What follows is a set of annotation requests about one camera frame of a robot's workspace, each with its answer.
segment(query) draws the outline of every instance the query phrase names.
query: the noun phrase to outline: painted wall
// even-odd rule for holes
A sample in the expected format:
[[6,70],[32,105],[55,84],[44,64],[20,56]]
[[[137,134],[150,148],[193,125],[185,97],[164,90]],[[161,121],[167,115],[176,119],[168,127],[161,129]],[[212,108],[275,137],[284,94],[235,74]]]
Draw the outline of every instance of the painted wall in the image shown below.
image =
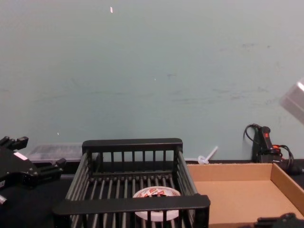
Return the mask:
[[304,158],[278,104],[304,74],[303,1],[2,0],[1,135],[38,144],[180,137],[249,159],[249,123]]

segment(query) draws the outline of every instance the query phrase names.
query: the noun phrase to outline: metal rod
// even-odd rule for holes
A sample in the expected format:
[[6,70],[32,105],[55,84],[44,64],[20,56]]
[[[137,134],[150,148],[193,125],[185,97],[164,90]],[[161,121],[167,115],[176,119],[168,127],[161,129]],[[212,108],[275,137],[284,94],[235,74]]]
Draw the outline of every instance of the metal rod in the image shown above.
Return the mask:
[[181,151],[179,151],[178,157],[179,157],[178,160],[180,161],[180,165],[182,166],[182,168],[183,168],[183,170],[184,170],[184,172],[185,172],[185,174],[186,174],[186,178],[187,178],[187,180],[189,180],[189,182],[190,182],[190,185],[191,185],[191,188],[192,188],[192,190],[193,190],[193,193],[198,193],[198,191],[197,191],[197,189],[196,189],[196,187],[195,187],[195,185],[194,185],[194,182],[193,182],[193,180],[192,180],[192,177],[191,177],[190,174],[189,174],[189,171],[188,171],[188,169],[187,169],[187,164],[186,164],[186,162],[185,162],[185,160],[184,160],[184,158],[183,158],[183,156],[182,156]]
[[[89,180],[86,180],[86,186],[85,186],[85,190],[84,190],[84,192],[83,193],[81,193],[80,194],[80,197],[78,198],[78,197],[76,197],[76,200],[79,200],[79,199],[81,199],[81,200],[84,200],[85,199],[85,197],[86,197],[86,192],[87,192],[87,189],[88,189],[88,187],[89,187]],[[74,223],[73,224],[73,227],[76,227],[76,225],[77,225],[77,223],[78,223],[78,220],[79,220],[79,215],[76,215],[76,217],[74,216],[73,218],[72,218],[72,222]]]
[[[140,179],[139,187],[140,187],[140,189],[143,189],[143,179],[142,178]],[[143,218],[141,220],[141,223],[142,223],[142,228],[146,228],[146,221]]]
[[[120,179],[117,180],[117,185],[116,185],[116,195],[115,198],[118,199],[119,198],[119,188],[120,188]],[[113,220],[112,220],[112,228],[116,227],[116,214],[113,214]]]
[[[132,197],[133,195],[135,195],[135,179],[132,179]],[[135,227],[135,213],[132,212],[130,214],[130,223],[131,223],[131,227]]]
[[[165,179],[164,177],[162,178],[162,184],[163,184],[164,187],[166,187],[166,179]],[[170,220],[170,224],[171,224],[171,227],[172,227],[172,228],[175,228],[175,222],[174,222],[173,219]]]
[[66,199],[70,200],[71,197],[72,197],[72,194],[74,193],[74,191],[76,190],[76,185],[78,184],[78,181],[80,179],[80,176],[83,172],[83,170],[85,169],[86,167],[86,164],[87,164],[87,160],[86,160],[86,154],[84,154],[84,156],[82,157],[81,161],[80,161],[80,164],[79,164],[79,167],[80,169],[77,169],[76,173],[75,173],[75,177],[76,178],[73,178],[73,181],[71,183],[71,186],[66,194]]
[[180,167],[180,165],[177,165],[177,173],[180,175],[181,179],[183,180],[183,185],[186,185],[186,189],[187,189],[187,192],[189,193],[189,195],[193,195],[195,194],[193,192],[193,189],[191,188],[191,183],[187,180],[187,177],[186,177],[186,174],[183,170],[183,168]]
[[7,202],[7,198],[5,198],[4,196],[0,195],[0,205],[4,205]]
[[[112,184],[113,184],[113,180],[110,180],[107,199],[109,199],[111,197]],[[106,220],[107,220],[107,218],[108,218],[108,214],[105,213],[104,214],[104,227],[106,226]]]
[[75,200],[75,197],[77,195],[77,193],[79,192],[79,190],[81,189],[81,187],[83,186],[83,182],[84,179],[86,178],[86,175],[88,174],[88,168],[86,167],[82,173],[80,174],[79,180],[75,185],[75,191],[73,192],[72,196],[71,196],[71,200]]
[[94,198],[94,194],[95,194],[95,190],[96,190],[96,185],[97,185],[97,180],[95,179],[94,185],[93,185],[93,189],[92,189],[92,193],[91,193],[91,196],[90,196],[90,200],[92,200]]
[[164,177],[162,178],[162,185],[166,187],[166,179]]
[[[124,194],[123,194],[123,197],[124,198],[127,198],[127,196],[128,196],[128,179],[126,178],[125,180],[124,180]],[[123,221],[122,221],[122,228],[126,228],[126,213],[124,212],[123,213]]]
[[[148,187],[151,187],[151,179],[148,178]],[[151,212],[148,211],[148,227],[156,228],[155,222],[151,222]]]
[[[103,191],[104,191],[104,187],[105,187],[105,180],[103,180],[102,184],[101,184],[101,188],[100,188],[100,192],[99,192],[99,196],[98,199],[101,200],[102,196],[103,196]],[[93,220],[93,225],[92,228],[96,228],[97,226],[97,219],[98,219],[98,214],[94,215],[94,220]],[[101,222],[101,220],[103,221],[103,216],[99,217],[99,224]]]
[[[83,181],[79,181],[80,185],[77,191],[74,192],[74,195],[72,196],[72,200],[79,200],[81,198],[81,195],[83,191],[87,190],[89,181],[88,181],[88,173],[86,173],[85,179]],[[73,227],[75,228],[77,226],[79,220],[79,215],[74,215],[72,216],[72,224]]]
[[132,197],[135,195],[135,179],[132,179]]
[[171,188],[175,189],[172,177],[169,177]]

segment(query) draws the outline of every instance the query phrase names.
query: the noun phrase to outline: open cardboard box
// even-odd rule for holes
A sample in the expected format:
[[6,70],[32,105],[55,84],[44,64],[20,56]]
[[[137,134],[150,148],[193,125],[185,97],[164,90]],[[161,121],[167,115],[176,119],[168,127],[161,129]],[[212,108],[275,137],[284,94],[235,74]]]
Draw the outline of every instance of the open cardboard box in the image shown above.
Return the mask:
[[304,190],[276,164],[188,165],[200,194],[208,195],[210,228],[252,225],[259,217],[293,212],[304,219]]

